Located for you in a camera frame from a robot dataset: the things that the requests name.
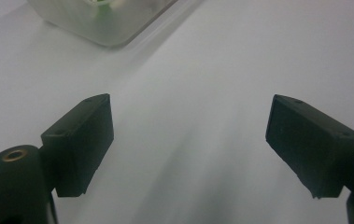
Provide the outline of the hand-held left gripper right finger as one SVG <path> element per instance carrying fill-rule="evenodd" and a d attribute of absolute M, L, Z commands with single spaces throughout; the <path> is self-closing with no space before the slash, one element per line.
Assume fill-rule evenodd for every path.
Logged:
<path fill-rule="evenodd" d="M 315 107 L 275 95 L 266 142 L 315 198 L 354 194 L 354 131 Z"/>

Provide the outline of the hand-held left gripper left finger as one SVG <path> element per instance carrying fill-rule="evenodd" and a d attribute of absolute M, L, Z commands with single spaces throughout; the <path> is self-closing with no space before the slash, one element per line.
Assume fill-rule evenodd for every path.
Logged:
<path fill-rule="evenodd" d="M 114 139 L 110 95 L 89 97 L 41 134 L 48 188 L 60 197 L 84 194 Z"/>

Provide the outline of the clear plastic container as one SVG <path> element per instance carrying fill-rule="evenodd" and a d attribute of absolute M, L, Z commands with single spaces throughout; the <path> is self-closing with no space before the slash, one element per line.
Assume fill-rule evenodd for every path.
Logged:
<path fill-rule="evenodd" d="M 106 47 L 126 45 L 176 1 L 27 0 L 43 20 Z"/>

